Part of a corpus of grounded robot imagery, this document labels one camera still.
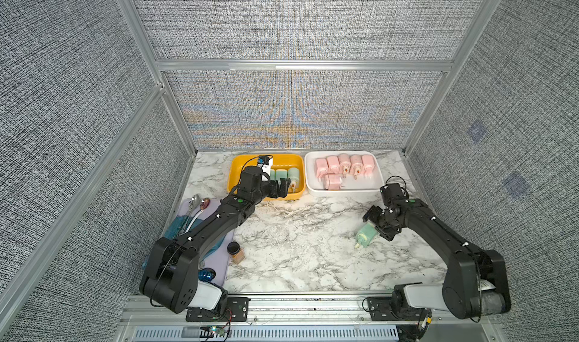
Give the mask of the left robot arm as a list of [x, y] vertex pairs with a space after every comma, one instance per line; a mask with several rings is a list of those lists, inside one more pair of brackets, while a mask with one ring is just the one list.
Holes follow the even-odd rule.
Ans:
[[174, 239], [159, 239], [149, 256], [140, 293], [153, 307], [174, 313], [187, 308], [224, 313], [227, 292], [199, 279], [199, 263], [230, 231], [242, 225], [265, 198], [288, 194], [290, 179], [277, 181], [257, 166], [242, 170], [238, 184], [221, 200], [217, 210], [192, 231]]

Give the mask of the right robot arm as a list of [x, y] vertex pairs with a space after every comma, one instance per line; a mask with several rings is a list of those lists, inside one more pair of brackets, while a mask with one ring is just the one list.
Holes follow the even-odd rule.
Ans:
[[371, 206], [364, 222], [374, 225], [388, 241], [408, 228], [417, 233], [446, 265], [446, 276], [435, 296], [443, 310], [458, 319], [474, 319], [511, 310], [506, 263], [495, 250], [483, 250], [467, 241], [420, 199], [392, 199], [383, 208]]

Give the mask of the white plastic storage box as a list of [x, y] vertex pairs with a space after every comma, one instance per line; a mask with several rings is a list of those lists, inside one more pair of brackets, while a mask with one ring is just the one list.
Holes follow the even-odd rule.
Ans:
[[310, 194], [316, 197], [329, 197], [329, 196], [338, 196], [338, 195], [362, 195], [362, 194], [371, 194], [375, 191], [378, 191], [381, 186], [383, 185], [383, 177], [381, 174], [381, 170], [378, 165], [378, 161], [375, 158], [375, 170], [374, 173], [368, 177], [362, 174], [358, 177], [358, 179], [354, 179], [351, 175], [351, 172], [347, 175], [346, 178], [343, 178], [342, 182], [342, 189], [339, 191], [327, 191], [324, 189], [323, 185], [323, 178], [317, 179], [315, 175], [315, 160], [317, 158], [326, 158], [330, 155], [339, 156], [340, 154], [348, 154], [350, 157], [351, 155], [372, 155], [369, 152], [360, 152], [360, 151], [331, 151], [331, 152], [309, 152], [305, 156], [305, 183], [310, 192]]

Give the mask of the yellow plastic storage box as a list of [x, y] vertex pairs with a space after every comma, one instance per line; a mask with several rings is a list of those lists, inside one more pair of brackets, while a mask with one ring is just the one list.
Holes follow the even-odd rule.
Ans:
[[[257, 164], [256, 157], [258, 155], [259, 154], [238, 155], [233, 159], [229, 173], [227, 192], [231, 191], [231, 189], [238, 184], [243, 166], [245, 167], [252, 165], [256, 166]], [[290, 168], [293, 167], [299, 170], [299, 180], [293, 191], [290, 192], [285, 197], [285, 200], [300, 199], [300, 197], [303, 195], [306, 189], [304, 159], [302, 156], [297, 154], [285, 154], [285, 153], [273, 154], [273, 166], [272, 166], [273, 170], [278, 169], [289, 170]]]

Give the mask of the pink pencil sharpener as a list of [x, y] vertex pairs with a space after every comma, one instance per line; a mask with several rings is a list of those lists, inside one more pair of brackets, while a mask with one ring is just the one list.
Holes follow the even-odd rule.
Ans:
[[362, 156], [363, 174], [370, 177], [375, 170], [375, 158], [372, 155]]

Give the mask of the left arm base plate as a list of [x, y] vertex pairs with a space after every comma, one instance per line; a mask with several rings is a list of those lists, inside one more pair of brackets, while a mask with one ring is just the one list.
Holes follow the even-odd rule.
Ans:
[[249, 304], [249, 298], [226, 297], [212, 310], [189, 307], [185, 320], [186, 322], [246, 322]]

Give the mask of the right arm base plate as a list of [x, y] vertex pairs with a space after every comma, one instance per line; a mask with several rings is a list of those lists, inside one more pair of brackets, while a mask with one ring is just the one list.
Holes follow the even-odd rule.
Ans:
[[372, 321], [407, 321], [421, 322], [431, 317], [425, 308], [410, 307], [401, 297], [372, 296], [363, 301], [363, 308], [370, 314]]

